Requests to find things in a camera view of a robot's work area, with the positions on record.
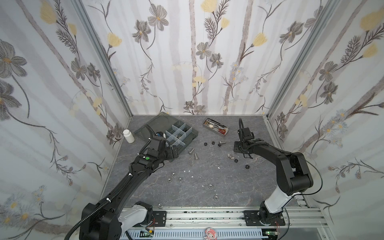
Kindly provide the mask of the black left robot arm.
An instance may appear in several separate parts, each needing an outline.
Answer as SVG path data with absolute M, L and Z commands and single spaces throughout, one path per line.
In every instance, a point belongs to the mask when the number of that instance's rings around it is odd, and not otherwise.
M 81 220 L 66 234 L 68 240 L 79 230 L 81 240 L 118 240 L 123 232 L 148 219 L 149 208 L 143 204 L 135 205 L 131 211 L 124 211 L 126 201 L 137 188 L 165 161 L 178 158 L 178 149 L 164 137 L 145 125 L 150 133 L 148 142 L 141 148 L 129 171 L 117 186 L 97 204 L 87 204 L 82 211 Z

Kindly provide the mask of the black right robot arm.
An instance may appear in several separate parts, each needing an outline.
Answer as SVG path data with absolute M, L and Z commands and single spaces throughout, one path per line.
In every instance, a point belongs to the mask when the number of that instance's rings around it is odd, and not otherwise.
M 260 204 L 256 211 L 244 211 L 247 226 L 284 226 L 284 210 L 296 196 L 306 196 L 306 190 L 314 185 L 314 179 L 308 162 L 300 152 L 287 152 L 260 138 L 256 138 L 249 128 L 239 119 L 239 141 L 234 143 L 234 152 L 252 158 L 258 155 L 276 167 L 277 187 Z

